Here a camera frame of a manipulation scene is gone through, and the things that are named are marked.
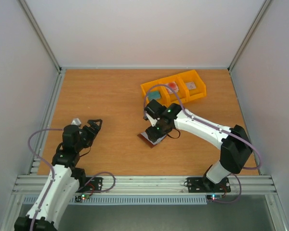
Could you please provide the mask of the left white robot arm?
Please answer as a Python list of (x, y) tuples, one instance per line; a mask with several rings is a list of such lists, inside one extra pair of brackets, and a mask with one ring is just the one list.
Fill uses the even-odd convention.
[(14, 223), (16, 231), (56, 231), (72, 196), (87, 187), (85, 170), (77, 168), (80, 152), (90, 148), (102, 127), (101, 119), (88, 120), (84, 126), (72, 123), (61, 129), (50, 173), (41, 193), (24, 217)]

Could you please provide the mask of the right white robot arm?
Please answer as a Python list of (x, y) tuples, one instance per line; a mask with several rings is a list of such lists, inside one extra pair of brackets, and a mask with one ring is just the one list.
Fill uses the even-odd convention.
[(142, 135), (153, 145), (161, 142), (173, 131), (186, 131), (220, 150), (220, 159), (207, 169), (200, 181), (200, 187), (212, 192), (230, 174), (238, 174), (249, 159), (252, 148), (245, 130), (236, 125), (233, 128), (205, 120), (189, 110), (173, 103), (165, 107), (156, 100), (144, 108), (144, 118), (150, 122)]

